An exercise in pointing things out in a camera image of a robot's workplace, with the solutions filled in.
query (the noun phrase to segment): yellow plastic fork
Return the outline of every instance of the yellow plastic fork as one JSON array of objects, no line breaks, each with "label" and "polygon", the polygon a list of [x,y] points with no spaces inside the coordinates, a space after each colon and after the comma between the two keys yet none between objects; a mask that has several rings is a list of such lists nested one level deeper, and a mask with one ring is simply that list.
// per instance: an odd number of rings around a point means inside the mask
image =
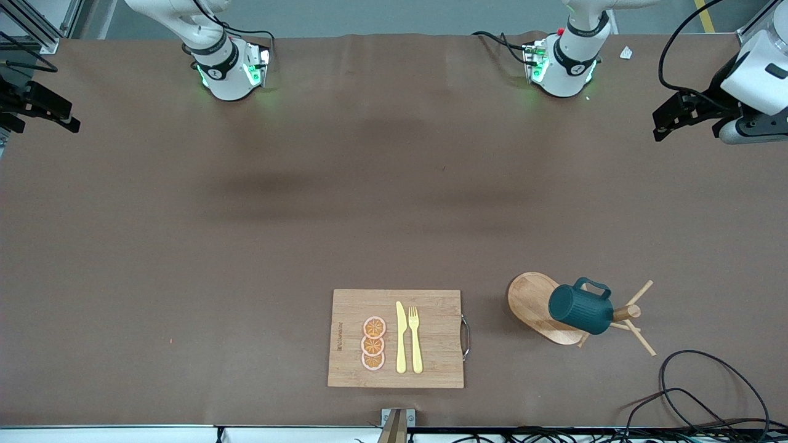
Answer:
[{"label": "yellow plastic fork", "polygon": [[418,345],[418,309],[416,307],[409,307],[407,309],[407,325],[410,326],[413,333],[413,371],[416,374],[421,374],[424,371],[424,363],[422,362],[422,347]]}]

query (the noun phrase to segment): orange slice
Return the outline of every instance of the orange slice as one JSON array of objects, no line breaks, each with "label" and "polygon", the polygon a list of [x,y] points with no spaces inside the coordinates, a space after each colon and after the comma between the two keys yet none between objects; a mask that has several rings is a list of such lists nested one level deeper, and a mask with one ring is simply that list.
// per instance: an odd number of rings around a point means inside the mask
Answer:
[{"label": "orange slice", "polygon": [[364,365],[366,369],[378,370],[383,367],[383,363],[386,363],[386,354],[381,353],[379,356],[375,357],[361,354],[361,364]]},{"label": "orange slice", "polygon": [[361,339],[361,351],[370,357],[379,356],[384,347],[385,343],[382,338],[364,337]]},{"label": "orange slice", "polygon": [[381,338],[386,333],[386,322],[383,318],[373,316],[364,322],[364,335],[369,338]]}]

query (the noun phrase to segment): brown table surface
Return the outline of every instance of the brown table surface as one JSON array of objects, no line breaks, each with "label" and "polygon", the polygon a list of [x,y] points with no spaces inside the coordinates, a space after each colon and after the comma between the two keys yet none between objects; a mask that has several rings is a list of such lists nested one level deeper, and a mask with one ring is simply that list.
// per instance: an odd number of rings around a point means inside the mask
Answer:
[{"label": "brown table surface", "polygon": [[[231,103],[177,41],[63,42],[37,79],[82,130],[28,120],[0,162],[0,423],[620,425],[682,348],[785,419],[788,149],[709,124],[655,143],[665,40],[611,37],[574,99],[475,37],[281,40],[272,90]],[[667,77],[703,89],[736,50],[681,38]],[[529,270],[618,303],[653,279],[636,323],[659,355],[540,337],[505,297]],[[466,388],[326,387],[338,288],[461,289]],[[726,371],[675,363],[722,416],[760,414]],[[635,424],[678,422],[655,402]]]}]

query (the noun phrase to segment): yellow plastic knife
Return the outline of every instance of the yellow plastic knife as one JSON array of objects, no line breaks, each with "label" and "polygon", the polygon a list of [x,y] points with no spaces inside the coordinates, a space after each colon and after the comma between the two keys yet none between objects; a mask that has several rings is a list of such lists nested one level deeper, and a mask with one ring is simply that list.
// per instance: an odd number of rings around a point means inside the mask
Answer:
[{"label": "yellow plastic knife", "polygon": [[401,302],[396,302],[396,371],[405,374],[405,331],[407,331],[407,317]]}]

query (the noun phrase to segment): metal handle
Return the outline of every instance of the metal handle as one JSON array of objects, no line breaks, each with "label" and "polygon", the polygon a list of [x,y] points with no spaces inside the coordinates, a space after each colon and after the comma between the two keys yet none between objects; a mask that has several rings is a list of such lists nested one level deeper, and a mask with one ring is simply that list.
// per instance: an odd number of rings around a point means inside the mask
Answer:
[{"label": "metal handle", "polygon": [[464,314],[460,314],[459,319],[461,322],[463,322],[463,325],[465,326],[465,352],[463,352],[463,362],[464,362],[465,359],[468,358],[468,352],[470,352],[470,326],[468,325],[468,321],[465,319]]}]

